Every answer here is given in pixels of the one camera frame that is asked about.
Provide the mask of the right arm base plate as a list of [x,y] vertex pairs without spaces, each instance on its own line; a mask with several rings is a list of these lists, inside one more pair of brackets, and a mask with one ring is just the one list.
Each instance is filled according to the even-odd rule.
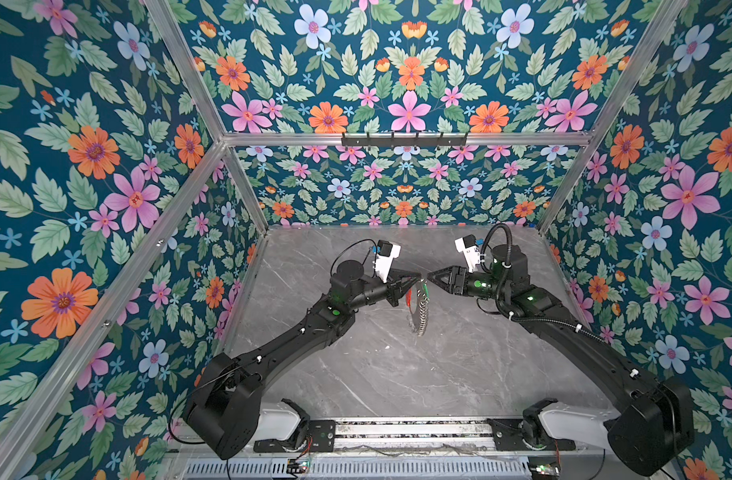
[[522,418],[487,418],[493,442],[499,451],[575,451],[572,440],[553,439],[540,427],[533,427]]

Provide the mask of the metal key organizer red handle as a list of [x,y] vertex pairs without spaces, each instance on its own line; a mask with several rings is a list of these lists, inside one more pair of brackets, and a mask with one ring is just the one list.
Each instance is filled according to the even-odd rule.
[[417,336],[423,336],[426,332],[429,318],[429,304],[430,297],[428,302],[422,302],[420,292],[418,302],[406,302],[407,308],[409,309],[411,330]]

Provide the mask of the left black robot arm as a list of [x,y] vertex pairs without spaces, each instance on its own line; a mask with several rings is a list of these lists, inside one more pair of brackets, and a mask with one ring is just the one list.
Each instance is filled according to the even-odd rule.
[[299,323],[268,343],[235,357],[215,356],[182,412],[184,422],[222,460],[255,442],[274,442],[288,451],[306,446],[310,416],[297,403],[263,400],[282,375],[308,356],[343,337],[359,309],[386,301],[397,307],[421,274],[401,269],[385,280],[364,274],[355,260],[340,264],[330,288]]

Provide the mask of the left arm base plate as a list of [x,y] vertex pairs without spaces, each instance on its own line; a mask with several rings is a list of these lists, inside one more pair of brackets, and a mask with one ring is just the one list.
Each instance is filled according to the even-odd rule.
[[334,451],[337,423],[334,420],[303,422],[287,440],[255,441],[254,453],[293,453]]

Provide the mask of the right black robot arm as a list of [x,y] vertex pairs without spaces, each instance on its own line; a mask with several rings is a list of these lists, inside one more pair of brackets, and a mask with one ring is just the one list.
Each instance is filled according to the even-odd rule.
[[612,452],[633,472],[648,476],[690,447],[696,437],[693,398],[674,377],[661,379],[586,329],[563,302],[535,285],[528,258],[510,228],[498,223],[482,241],[456,239],[465,265],[428,274],[445,292],[492,301],[496,314],[547,342],[606,396],[608,409],[572,406],[545,398],[526,408],[520,424],[524,443],[545,448],[557,440],[578,441]]

